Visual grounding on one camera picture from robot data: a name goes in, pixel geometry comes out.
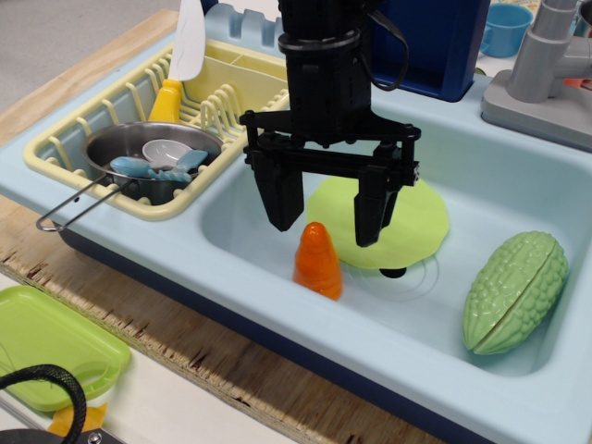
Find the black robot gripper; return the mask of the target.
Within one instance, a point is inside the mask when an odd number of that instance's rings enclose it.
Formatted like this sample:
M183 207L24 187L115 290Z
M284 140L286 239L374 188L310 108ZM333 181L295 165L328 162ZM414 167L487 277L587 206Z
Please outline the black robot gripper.
M302 173L358 179L355 239L368 247L390 223L399 189L418 180L414 144L421 131L376 115L364 33L303 38L285 32L290 107L248 111L244 152L269 222L287 231L303 211Z

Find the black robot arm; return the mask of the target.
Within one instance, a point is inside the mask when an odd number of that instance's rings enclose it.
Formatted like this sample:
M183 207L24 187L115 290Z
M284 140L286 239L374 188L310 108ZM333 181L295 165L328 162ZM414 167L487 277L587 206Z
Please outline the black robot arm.
M302 175L357 179L354 232L361 247L389 225L399 191L418 180L421 131L371 109L369 21L402 41L377 1L281 1L290 107L240 117L244 149L270 223L288 230L304 209Z

